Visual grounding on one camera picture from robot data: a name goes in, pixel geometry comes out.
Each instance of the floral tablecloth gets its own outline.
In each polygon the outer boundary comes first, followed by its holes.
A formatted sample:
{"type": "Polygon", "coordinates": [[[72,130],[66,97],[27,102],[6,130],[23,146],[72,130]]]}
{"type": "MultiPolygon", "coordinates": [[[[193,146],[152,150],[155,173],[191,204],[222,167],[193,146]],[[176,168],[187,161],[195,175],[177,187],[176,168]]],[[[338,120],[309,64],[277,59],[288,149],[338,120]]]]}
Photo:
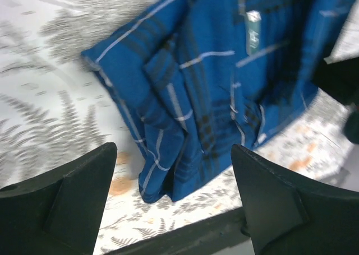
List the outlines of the floral tablecloth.
{"type": "MultiPolygon", "coordinates": [[[[0,0],[0,188],[73,160],[104,142],[118,146],[94,254],[129,245],[241,205],[229,168],[184,200],[143,203],[144,161],[116,106],[79,53],[155,0],[0,0]]],[[[356,8],[334,56],[359,52],[356,8]]],[[[352,145],[347,110],[321,92],[310,109],[258,152],[320,179],[352,145]]]]}

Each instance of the crumpled fabric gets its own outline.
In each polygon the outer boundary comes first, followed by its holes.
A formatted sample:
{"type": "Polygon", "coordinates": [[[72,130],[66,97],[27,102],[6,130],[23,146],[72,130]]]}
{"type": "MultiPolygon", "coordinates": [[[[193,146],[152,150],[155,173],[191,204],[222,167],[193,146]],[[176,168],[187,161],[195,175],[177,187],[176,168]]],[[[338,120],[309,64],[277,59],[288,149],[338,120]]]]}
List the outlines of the crumpled fabric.
{"type": "Polygon", "coordinates": [[[300,116],[354,2],[160,0],[85,50],[146,160],[143,200],[181,200],[230,166],[233,144],[253,150],[300,116]]]}

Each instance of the clothing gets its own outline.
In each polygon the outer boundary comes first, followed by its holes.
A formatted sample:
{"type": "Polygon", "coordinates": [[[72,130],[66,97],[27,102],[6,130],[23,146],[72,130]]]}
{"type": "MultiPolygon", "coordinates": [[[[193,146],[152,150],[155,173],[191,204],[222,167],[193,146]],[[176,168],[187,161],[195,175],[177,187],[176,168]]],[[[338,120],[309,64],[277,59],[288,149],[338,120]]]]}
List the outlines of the clothing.
{"type": "Polygon", "coordinates": [[[145,157],[143,200],[184,198],[297,118],[354,1],[160,0],[84,51],[145,157]]]}

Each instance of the blue cloth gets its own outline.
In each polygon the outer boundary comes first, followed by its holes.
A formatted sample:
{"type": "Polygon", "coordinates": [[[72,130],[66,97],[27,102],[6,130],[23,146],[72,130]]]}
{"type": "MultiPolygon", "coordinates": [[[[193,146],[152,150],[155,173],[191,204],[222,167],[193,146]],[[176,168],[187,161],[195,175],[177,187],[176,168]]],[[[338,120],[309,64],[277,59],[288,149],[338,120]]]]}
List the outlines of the blue cloth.
{"type": "Polygon", "coordinates": [[[234,143],[255,149],[300,116],[354,2],[160,0],[84,51],[146,160],[143,200],[186,197],[230,166],[234,143]]]}

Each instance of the navy blue garment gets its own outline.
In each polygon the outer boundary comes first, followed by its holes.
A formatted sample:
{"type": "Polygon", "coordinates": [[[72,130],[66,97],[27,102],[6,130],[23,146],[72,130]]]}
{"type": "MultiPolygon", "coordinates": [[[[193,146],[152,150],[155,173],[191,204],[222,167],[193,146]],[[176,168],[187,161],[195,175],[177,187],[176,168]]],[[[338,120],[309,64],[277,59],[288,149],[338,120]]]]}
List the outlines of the navy blue garment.
{"type": "Polygon", "coordinates": [[[84,51],[146,160],[143,200],[186,197],[300,116],[354,1],[160,0],[84,51]]]}

